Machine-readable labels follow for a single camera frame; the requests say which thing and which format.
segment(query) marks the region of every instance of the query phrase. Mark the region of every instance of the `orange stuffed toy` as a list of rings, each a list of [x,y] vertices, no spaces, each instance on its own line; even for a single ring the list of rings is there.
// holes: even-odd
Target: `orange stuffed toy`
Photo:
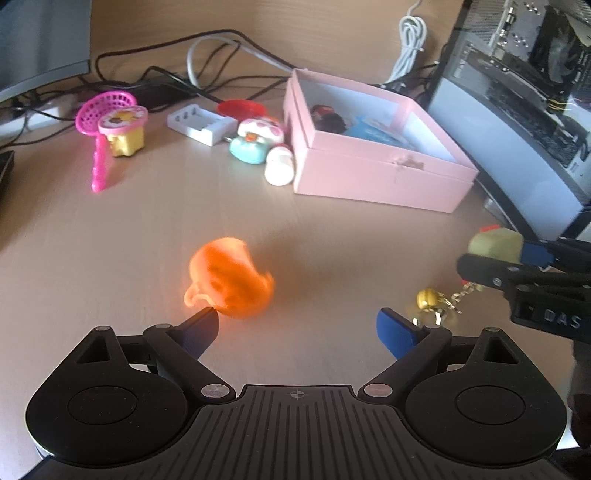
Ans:
[[[187,307],[206,300],[218,312],[244,318],[261,313],[273,297],[275,281],[260,274],[246,243],[219,238],[201,247],[189,263],[193,283],[184,295]]]

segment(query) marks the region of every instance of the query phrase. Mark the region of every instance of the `pink basket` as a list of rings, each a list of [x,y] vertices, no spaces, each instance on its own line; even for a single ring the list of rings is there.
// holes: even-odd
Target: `pink basket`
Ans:
[[[105,92],[88,100],[76,115],[76,129],[85,135],[99,134],[99,120],[107,113],[126,106],[137,105],[135,97],[128,92]]]

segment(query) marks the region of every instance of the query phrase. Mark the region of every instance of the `metal pin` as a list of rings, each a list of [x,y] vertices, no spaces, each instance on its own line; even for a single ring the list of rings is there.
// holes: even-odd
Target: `metal pin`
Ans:
[[[207,398],[223,398],[230,393],[227,385],[211,383],[201,389],[201,395]]]
[[[384,383],[370,383],[366,385],[363,391],[370,397],[384,398],[392,395],[392,387]]]

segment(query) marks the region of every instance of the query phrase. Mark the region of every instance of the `circular pad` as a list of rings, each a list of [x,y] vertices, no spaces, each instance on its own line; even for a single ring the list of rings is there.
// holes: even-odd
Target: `circular pad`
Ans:
[[[129,417],[138,398],[121,387],[92,387],[78,392],[68,403],[76,420],[88,425],[108,425]]]
[[[510,423],[525,411],[525,403],[518,394],[491,385],[464,390],[457,396],[456,405],[462,415],[484,425]]]

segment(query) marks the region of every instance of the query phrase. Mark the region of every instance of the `red toy cup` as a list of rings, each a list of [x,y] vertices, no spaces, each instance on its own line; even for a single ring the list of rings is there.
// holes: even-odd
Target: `red toy cup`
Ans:
[[[238,122],[242,122],[247,118],[265,116],[267,109],[264,105],[252,100],[227,100],[217,106],[217,112],[220,115],[231,116]]]

